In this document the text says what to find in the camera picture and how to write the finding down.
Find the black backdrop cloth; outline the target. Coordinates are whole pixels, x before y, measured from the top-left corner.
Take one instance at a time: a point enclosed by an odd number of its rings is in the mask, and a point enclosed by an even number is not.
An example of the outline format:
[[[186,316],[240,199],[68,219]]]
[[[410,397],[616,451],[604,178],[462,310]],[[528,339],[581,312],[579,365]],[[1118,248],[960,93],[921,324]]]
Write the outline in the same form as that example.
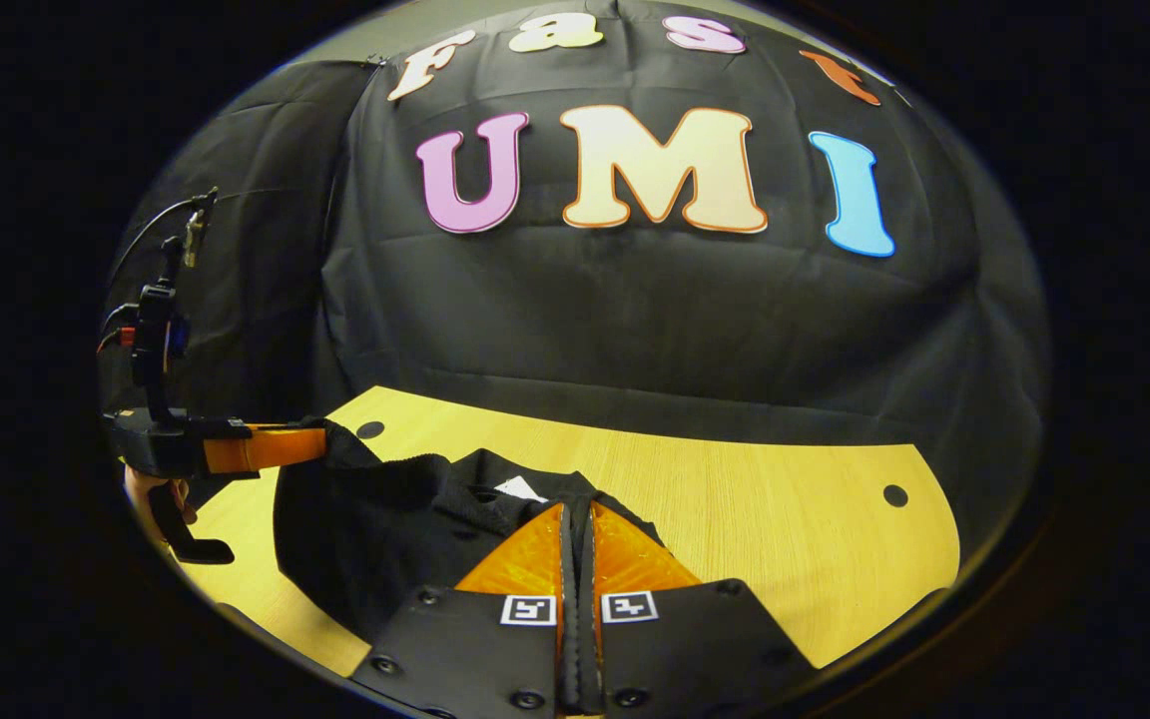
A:
[[[297,415],[376,385],[576,423],[1027,458],[1045,298],[944,106],[812,26],[652,0],[307,54],[189,138],[116,246],[218,188],[175,390]]]

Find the black trousers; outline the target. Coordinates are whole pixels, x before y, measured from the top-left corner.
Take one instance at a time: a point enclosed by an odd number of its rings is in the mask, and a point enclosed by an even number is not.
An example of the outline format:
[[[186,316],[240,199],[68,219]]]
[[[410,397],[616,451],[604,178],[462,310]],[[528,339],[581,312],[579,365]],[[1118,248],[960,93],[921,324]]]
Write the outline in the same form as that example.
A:
[[[360,640],[377,638],[415,588],[459,583],[555,502],[601,502],[659,541],[654,523],[578,472],[534,469],[484,448],[457,460],[425,453],[383,461],[323,415],[300,426],[323,429],[325,456],[279,469],[276,560]]]

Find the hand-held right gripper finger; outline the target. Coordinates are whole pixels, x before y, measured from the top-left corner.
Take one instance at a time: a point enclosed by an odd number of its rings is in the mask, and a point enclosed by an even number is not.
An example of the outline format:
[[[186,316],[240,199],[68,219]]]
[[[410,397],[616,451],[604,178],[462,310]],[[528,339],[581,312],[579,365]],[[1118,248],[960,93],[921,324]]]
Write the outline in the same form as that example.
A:
[[[570,554],[557,502],[459,582],[412,591],[351,681],[407,716],[560,718],[576,634]]]
[[[749,718],[814,673],[753,588],[703,581],[607,502],[580,543],[578,699],[606,718]]]

